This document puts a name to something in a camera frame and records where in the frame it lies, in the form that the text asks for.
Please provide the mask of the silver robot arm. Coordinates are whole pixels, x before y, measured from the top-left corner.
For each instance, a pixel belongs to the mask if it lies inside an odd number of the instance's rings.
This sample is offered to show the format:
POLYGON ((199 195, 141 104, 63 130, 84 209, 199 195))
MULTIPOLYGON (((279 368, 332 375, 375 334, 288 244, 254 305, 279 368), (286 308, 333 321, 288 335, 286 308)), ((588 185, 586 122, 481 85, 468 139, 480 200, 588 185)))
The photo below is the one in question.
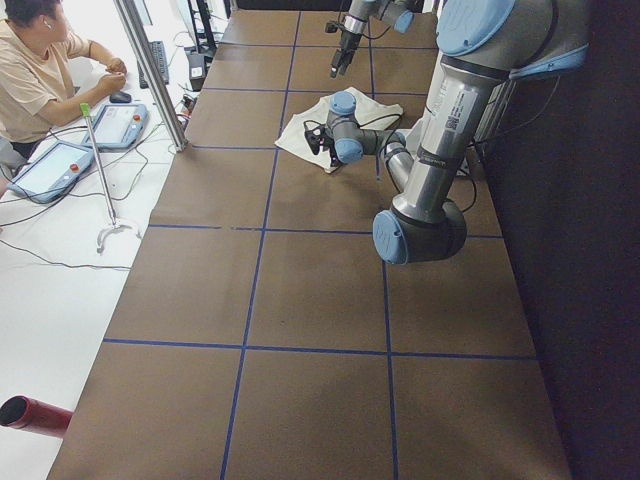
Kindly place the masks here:
POLYGON ((357 0, 352 1, 342 19, 330 20, 325 25, 326 33, 340 32, 339 46, 330 64, 330 77, 344 75, 365 36, 371 18, 378 19, 389 28, 405 33, 411 26, 414 13, 407 1, 357 0))
POLYGON ((416 153, 392 130, 363 128, 356 99, 332 95, 325 123, 305 132, 313 153, 350 164, 383 162, 400 192, 373 221, 378 255, 391 264, 438 261, 464 245, 467 227, 447 194, 494 88, 507 80, 559 76, 588 49, 589 1, 449 1, 436 27, 432 77, 416 153))

